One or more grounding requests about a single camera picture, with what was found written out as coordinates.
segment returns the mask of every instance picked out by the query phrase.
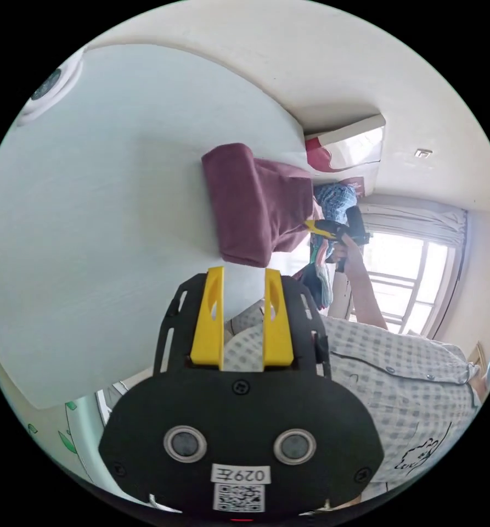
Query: white wall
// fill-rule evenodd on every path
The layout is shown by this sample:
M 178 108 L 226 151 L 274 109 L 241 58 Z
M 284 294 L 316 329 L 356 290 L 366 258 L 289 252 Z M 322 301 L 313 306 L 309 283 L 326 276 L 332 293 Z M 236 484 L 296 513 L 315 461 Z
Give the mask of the white wall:
M 468 251 L 456 298 L 436 335 L 469 355 L 480 341 L 490 356 L 490 213 L 469 215 Z
M 490 144 L 475 117 L 422 57 L 364 20 L 307 0 L 187 0 L 132 18 L 91 47 L 133 42 L 224 65 L 307 133 L 382 113 L 379 194 L 490 212 Z M 416 158 L 418 148 L 433 155 Z

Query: white table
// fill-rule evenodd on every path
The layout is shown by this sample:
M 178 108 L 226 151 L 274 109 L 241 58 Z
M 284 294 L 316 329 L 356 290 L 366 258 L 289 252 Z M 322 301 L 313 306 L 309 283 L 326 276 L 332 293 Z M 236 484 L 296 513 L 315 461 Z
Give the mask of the white table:
M 299 124 L 261 90 L 152 45 L 85 55 L 76 87 L 0 149 L 0 362 L 37 408 L 153 362 L 180 283 L 222 265 L 201 156 L 243 142 L 307 168 Z M 290 255 L 271 266 L 286 272 Z M 264 271 L 225 264 L 225 315 Z

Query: maroon towel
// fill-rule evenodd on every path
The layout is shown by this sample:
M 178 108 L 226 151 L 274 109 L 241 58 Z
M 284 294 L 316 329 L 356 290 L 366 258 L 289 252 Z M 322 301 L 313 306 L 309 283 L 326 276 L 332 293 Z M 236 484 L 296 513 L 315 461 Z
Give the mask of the maroon towel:
M 312 217 L 311 175 L 285 163 L 255 159 L 241 143 L 202 157 L 224 260 L 267 267 L 272 252 L 288 253 L 306 236 Z

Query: screw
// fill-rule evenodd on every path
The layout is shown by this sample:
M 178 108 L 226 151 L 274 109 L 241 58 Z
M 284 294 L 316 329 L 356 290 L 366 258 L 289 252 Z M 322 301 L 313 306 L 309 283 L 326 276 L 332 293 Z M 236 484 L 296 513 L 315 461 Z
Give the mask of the screw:
M 126 475 L 126 469 L 120 463 L 114 463 L 113 470 L 119 478 L 123 478 Z
M 370 468 L 368 467 L 361 468 L 354 475 L 354 482 L 355 483 L 365 483 L 372 475 L 373 475 L 373 472 L 371 471 Z
M 236 395 L 246 395 L 250 391 L 250 384 L 245 380 L 237 380 L 232 385 L 232 391 Z

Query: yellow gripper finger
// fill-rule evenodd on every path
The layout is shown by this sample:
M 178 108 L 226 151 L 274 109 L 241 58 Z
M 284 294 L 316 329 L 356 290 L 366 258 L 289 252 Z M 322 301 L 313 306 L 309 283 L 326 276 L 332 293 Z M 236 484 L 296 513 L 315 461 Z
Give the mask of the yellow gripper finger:
M 289 318 L 281 274 L 265 270 L 265 315 L 263 318 L 263 369 L 290 366 L 294 360 Z
M 195 327 L 194 343 L 190 359 L 198 366 L 217 366 L 223 369 L 224 267 L 208 269 L 201 309 Z

